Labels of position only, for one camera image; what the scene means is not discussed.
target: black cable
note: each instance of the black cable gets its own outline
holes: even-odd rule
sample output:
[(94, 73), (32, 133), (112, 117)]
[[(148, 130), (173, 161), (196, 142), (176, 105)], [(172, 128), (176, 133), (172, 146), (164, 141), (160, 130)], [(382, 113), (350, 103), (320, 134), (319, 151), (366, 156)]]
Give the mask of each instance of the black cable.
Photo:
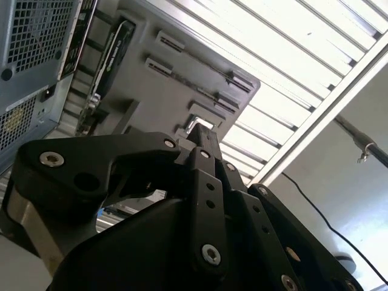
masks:
[(318, 214), (322, 217), (322, 219), (324, 220), (324, 222), (326, 223), (327, 227), (333, 232), (335, 233), (336, 235), (338, 235), (340, 238), (342, 238), (349, 246), (352, 247), (353, 250), (355, 250), (363, 259), (364, 261), (369, 265), (369, 267), (372, 268), (372, 270), (376, 273), (377, 276), (379, 276), (379, 278), (385, 283), (385, 285), (388, 286), (388, 281), (382, 276), (382, 274), (380, 274), (379, 271), (377, 271), (377, 269), (375, 268), (375, 266), (364, 256), (363, 253), (361, 253), (361, 251), (359, 249), (357, 249), (357, 247), (352, 244), (345, 236), (343, 236), (342, 234), (340, 234), (340, 232), (338, 232), (337, 230), (335, 230), (331, 225), (330, 225), (330, 222), (327, 220), (327, 218), (324, 216), (324, 214), (319, 210), (319, 208), (317, 208), (317, 206), (315, 206), (315, 204), (309, 199), (309, 197), (306, 196), (306, 194), (303, 193), (302, 189), (299, 187), (298, 183), (295, 182), (289, 175), (287, 175), (286, 173), (282, 173), (283, 176), (285, 176), (288, 180), (291, 181), (292, 184), (295, 185), (295, 187), (298, 189), (298, 191), (300, 192), (300, 194), (304, 197), (304, 199), (306, 199), (306, 201), (315, 209), (316, 212), (318, 212)]

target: metal pole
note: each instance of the metal pole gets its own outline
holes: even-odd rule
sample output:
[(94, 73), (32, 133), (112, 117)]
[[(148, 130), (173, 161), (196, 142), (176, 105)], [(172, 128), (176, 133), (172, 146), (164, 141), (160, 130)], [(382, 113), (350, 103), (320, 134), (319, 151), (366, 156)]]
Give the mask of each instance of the metal pole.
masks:
[(372, 138), (359, 131), (341, 115), (337, 115), (334, 121), (353, 138), (356, 146), (363, 151), (360, 159), (358, 159), (358, 162), (363, 162), (369, 155), (372, 155), (388, 168), (388, 155), (377, 146), (376, 142)]

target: metal screw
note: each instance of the metal screw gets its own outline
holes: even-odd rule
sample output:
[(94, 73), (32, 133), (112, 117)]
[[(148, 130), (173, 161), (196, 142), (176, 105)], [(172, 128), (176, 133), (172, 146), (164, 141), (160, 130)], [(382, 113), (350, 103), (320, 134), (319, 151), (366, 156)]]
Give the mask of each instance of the metal screw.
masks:
[(356, 287), (353, 285), (352, 282), (350, 282), (349, 280), (345, 280), (345, 283), (351, 291), (357, 291)]
[(44, 152), (39, 157), (40, 162), (47, 167), (60, 167), (65, 163), (65, 159), (59, 153)]
[(295, 261), (298, 261), (300, 262), (301, 259), (300, 257), (294, 252), (293, 249), (291, 249), (290, 247), (286, 247), (286, 252), (290, 255), (291, 258), (293, 258)]
[(266, 189), (260, 187), (259, 190), (260, 190), (260, 192), (261, 192), (263, 195), (266, 195), (266, 196), (268, 195), (268, 192), (267, 192)]
[(169, 139), (165, 139), (164, 140), (164, 144), (167, 146), (167, 147), (175, 147), (175, 144), (169, 140)]
[(218, 266), (221, 263), (221, 255), (218, 250), (211, 244), (205, 244), (202, 247), (202, 256), (205, 261), (213, 266)]
[(227, 166), (228, 169), (231, 170), (231, 171), (236, 170), (236, 168), (235, 168), (232, 164), (227, 163), (226, 166)]
[(298, 291), (298, 287), (296, 286), (293, 279), (291, 279), (287, 275), (282, 275), (281, 282), (283, 283), (283, 286), (284, 288), (286, 288), (287, 291)]
[(204, 156), (207, 159), (210, 158), (209, 154), (207, 152), (205, 152), (204, 150), (201, 151), (201, 155)]

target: metal mesh panel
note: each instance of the metal mesh panel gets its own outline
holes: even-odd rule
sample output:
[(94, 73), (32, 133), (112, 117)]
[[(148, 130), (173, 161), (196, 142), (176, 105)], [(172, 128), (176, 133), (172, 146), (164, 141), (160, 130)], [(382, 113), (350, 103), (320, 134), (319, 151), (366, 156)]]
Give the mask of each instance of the metal mesh panel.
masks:
[(8, 63), (21, 72), (52, 59), (62, 47), (74, 0), (17, 0)]
[(27, 132), (35, 107), (36, 96), (0, 116), (0, 151)]

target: white wall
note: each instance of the white wall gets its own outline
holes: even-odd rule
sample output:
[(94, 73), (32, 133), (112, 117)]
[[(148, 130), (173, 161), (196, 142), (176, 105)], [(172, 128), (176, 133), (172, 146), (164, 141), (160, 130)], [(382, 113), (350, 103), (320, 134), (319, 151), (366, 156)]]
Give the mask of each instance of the white wall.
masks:
[[(388, 66), (343, 110), (354, 126), (388, 152)], [(374, 157), (357, 164), (360, 150), (334, 122), (285, 170), (322, 210), (332, 226), (351, 240), (388, 279), (388, 169)], [(322, 219), (285, 179), (270, 189), (330, 251), (356, 261), (355, 276), (370, 290), (381, 281), (359, 256), (326, 227)]]
[(0, 236), (1, 291), (44, 291), (50, 282), (39, 258)]

